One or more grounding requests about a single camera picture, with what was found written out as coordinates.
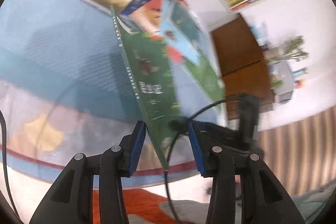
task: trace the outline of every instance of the orange rug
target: orange rug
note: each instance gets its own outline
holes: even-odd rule
[[[127,214],[138,215],[154,224],[176,224],[174,219],[166,216],[159,208],[159,203],[167,198],[143,189],[124,190],[123,193]],[[93,191],[93,224],[100,224],[98,190]]]

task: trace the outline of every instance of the brown cabinet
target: brown cabinet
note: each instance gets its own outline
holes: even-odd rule
[[[218,62],[225,84],[225,97],[248,93],[261,98],[260,112],[273,109],[268,68],[263,53],[243,17],[212,32]],[[237,103],[226,104],[228,119],[237,119]]]

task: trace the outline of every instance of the table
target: table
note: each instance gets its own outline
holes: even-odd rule
[[[81,0],[6,0],[0,12],[0,107],[9,166],[52,182],[76,153],[100,154],[132,132],[141,114],[108,15]],[[171,68],[183,115],[210,103],[184,70]],[[213,109],[199,118],[216,122],[216,116]],[[189,140],[181,138],[171,179],[196,174],[193,160]],[[123,185],[162,182],[146,139],[138,171]]]

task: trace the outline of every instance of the brown striped fabric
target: brown striped fabric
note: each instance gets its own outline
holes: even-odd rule
[[[336,178],[336,106],[305,120],[260,132],[264,161],[290,195]]]

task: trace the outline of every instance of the silver screw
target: silver screw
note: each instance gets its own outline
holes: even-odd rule
[[[214,151],[215,153],[219,153],[219,152],[222,152],[222,148],[220,146],[214,146],[212,148],[212,151]]]
[[[251,158],[251,160],[258,160],[259,156],[257,154],[251,154],[250,158]]]
[[[81,160],[84,157],[84,155],[82,153],[78,153],[75,155],[75,160]]]
[[[114,145],[114,146],[111,147],[111,150],[112,150],[113,152],[118,152],[118,151],[121,150],[121,147],[120,147],[119,145]]]

